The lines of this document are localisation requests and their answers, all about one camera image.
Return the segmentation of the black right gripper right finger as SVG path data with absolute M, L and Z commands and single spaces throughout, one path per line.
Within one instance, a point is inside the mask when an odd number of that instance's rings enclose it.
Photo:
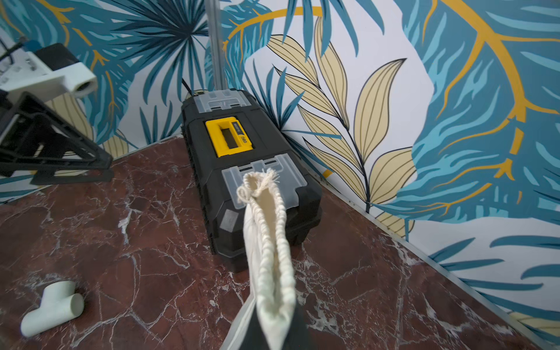
M 300 304 L 296 305 L 293 320 L 288 332 L 289 350 L 312 350 L 316 349 L 309 329 L 307 327 L 306 315 Z

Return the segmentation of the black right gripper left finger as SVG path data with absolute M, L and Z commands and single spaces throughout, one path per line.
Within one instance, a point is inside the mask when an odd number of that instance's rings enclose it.
M 238 350 L 241 348 L 254 310 L 255 297 L 253 295 L 249 295 L 232 322 L 220 350 Z

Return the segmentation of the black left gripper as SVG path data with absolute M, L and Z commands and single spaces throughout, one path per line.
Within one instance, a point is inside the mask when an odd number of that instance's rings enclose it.
M 112 156 L 30 92 L 1 90 L 1 175 L 37 171 L 32 185 L 110 182 Z

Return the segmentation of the cream cloth drawstring soil bag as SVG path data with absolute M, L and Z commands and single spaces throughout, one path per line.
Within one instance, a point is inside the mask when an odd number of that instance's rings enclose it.
M 297 304 L 295 273 L 286 236 L 287 213 L 279 175 L 250 172 L 237 189 L 246 204 L 244 244 L 249 267 L 249 294 L 255 297 L 257 324 L 270 349 L 281 349 Z

